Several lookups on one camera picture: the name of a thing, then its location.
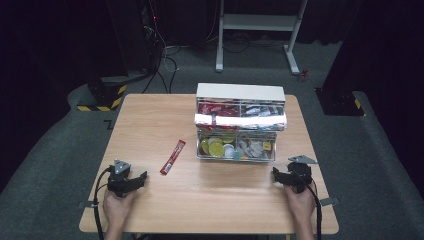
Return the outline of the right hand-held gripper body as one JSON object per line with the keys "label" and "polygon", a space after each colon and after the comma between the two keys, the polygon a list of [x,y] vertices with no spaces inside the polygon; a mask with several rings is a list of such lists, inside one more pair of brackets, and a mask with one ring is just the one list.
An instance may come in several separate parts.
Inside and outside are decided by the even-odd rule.
{"label": "right hand-held gripper body", "polygon": [[311,164],[317,164],[317,161],[305,155],[289,157],[288,160],[288,172],[294,177],[291,188],[296,194],[302,193],[313,182]]}

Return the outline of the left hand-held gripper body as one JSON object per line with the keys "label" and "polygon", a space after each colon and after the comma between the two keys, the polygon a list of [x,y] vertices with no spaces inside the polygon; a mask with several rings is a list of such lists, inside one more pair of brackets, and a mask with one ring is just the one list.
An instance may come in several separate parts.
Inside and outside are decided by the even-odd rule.
{"label": "left hand-held gripper body", "polygon": [[114,160],[110,170],[107,188],[117,197],[123,198],[132,191],[131,181],[128,179],[131,165],[125,161]]}

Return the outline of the red stick packet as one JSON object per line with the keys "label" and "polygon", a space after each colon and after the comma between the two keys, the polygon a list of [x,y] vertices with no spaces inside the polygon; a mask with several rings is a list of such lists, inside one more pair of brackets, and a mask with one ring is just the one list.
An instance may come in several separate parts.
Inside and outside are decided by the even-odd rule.
{"label": "red stick packet", "polygon": [[178,141],[169,159],[166,161],[166,163],[163,165],[163,167],[160,170],[160,173],[162,175],[167,175],[169,173],[170,169],[174,165],[176,159],[178,158],[179,154],[181,153],[185,145],[186,145],[185,141],[183,140]]}

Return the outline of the clear organizer box white lid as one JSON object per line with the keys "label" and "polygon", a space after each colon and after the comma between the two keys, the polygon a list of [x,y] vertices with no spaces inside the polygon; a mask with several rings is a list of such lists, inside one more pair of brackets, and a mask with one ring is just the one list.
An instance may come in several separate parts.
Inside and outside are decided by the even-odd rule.
{"label": "clear organizer box white lid", "polygon": [[[274,159],[271,161],[243,160],[239,153],[235,152],[233,159],[211,159],[228,161],[249,162],[273,162],[276,158],[277,135],[287,128],[287,117],[285,111],[285,93],[281,86],[243,85],[243,84],[219,84],[200,83],[196,92],[196,112],[201,102],[224,103],[237,106],[238,117],[217,117],[216,123],[226,125],[226,128],[214,127],[208,130],[205,127],[197,127],[197,157],[198,142],[204,137],[234,137],[236,144],[240,139],[261,140],[273,143]],[[246,105],[275,105],[284,108],[283,115],[267,117],[242,117],[241,108]]]}

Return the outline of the person's left hand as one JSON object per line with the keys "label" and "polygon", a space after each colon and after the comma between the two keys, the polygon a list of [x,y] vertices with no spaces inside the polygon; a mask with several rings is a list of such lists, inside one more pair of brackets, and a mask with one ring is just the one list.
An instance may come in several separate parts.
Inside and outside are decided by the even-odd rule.
{"label": "person's left hand", "polygon": [[105,190],[103,199],[103,210],[110,226],[123,226],[130,213],[136,191],[128,193],[125,197],[117,197],[108,189]]}

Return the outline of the person's right hand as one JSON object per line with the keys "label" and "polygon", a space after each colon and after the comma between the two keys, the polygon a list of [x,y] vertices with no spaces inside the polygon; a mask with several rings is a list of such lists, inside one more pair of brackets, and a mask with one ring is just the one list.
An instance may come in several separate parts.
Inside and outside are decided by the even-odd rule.
{"label": "person's right hand", "polygon": [[298,223],[305,223],[311,219],[315,210],[315,199],[310,190],[295,193],[290,186],[284,186],[290,211]]}

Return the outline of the heap of small pale packets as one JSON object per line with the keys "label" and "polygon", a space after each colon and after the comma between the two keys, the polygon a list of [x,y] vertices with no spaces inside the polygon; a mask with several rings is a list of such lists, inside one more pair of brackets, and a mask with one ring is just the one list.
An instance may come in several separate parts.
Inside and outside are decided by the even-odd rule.
{"label": "heap of small pale packets", "polygon": [[271,161],[274,159],[273,143],[269,141],[240,139],[236,150],[243,160]]}

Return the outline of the pile of silver sachets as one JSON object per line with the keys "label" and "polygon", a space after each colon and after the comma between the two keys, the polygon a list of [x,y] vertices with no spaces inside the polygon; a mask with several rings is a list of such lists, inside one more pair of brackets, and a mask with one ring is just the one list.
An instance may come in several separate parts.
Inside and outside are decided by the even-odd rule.
{"label": "pile of silver sachets", "polygon": [[246,105],[241,108],[242,117],[267,117],[283,114],[284,108],[275,105]]}

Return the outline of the heap of round foil capsules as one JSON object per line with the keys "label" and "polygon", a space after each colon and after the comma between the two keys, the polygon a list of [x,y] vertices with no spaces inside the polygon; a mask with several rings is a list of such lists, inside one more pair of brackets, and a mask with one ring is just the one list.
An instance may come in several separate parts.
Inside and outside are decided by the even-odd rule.
{"label": "heap of round foil capsules", "polygon": [[204,137],[198,142],[198,156],[211,159],[233,159],[235,156],[234,137]]}

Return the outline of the black base yellow tape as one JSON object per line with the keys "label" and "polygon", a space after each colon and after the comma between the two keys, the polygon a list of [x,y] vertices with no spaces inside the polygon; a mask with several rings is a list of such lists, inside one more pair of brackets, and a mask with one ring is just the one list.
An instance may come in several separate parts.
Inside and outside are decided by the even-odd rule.
{"label": "black base yellow tape", "polygon": [[315,93],[325,115],[363,116],[364,110],[359,100],[352,94],[337,93],[333,90],[316,88]]}

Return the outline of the black base yellow striped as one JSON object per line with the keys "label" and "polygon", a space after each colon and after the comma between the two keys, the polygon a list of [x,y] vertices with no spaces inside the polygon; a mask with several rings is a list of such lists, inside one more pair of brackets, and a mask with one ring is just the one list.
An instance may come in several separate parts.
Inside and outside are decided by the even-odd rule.
{"label": "black base yellow striped", "polygon": [[77,103],[77,109],[83,112],[114,111],[121,103],[126,88],[127,85],[122,83],[89,83]]}

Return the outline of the pile of red stick sachets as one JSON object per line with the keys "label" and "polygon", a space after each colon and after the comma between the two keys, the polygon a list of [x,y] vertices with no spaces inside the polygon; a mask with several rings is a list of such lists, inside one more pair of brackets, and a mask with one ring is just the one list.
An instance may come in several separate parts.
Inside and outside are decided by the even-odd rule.
{"label": "pile of red stick sachets", "polygon": [[197,127],[205,127],[208,130],[212,130],[214,127],[226,128],[226,125],[216,123],[217,117],[238,116],[239,110],[237,106],[206,101],[198,104],[194,122]]}

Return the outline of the white metal stand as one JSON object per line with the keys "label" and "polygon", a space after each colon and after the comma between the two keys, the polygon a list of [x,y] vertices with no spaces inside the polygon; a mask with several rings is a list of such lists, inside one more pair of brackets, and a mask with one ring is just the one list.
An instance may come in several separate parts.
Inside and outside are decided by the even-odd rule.
{"label": "white metal stand", "polygon": [[224,46],[223,38],[225,30],[251,30],[251,31],[275,31],[290,32],[291,37],[288,45],[283,46],[291,73],[299,75],[301,71],[293,54],[293,48],[299,33],[308,0],[301,0],[298,12],[292,16],[282,15],[252,15],[252,14],[229,14],[225,12],[225,0],[220,0],[218,45],[216,52],[215,70],[222,72],[224,69]]}

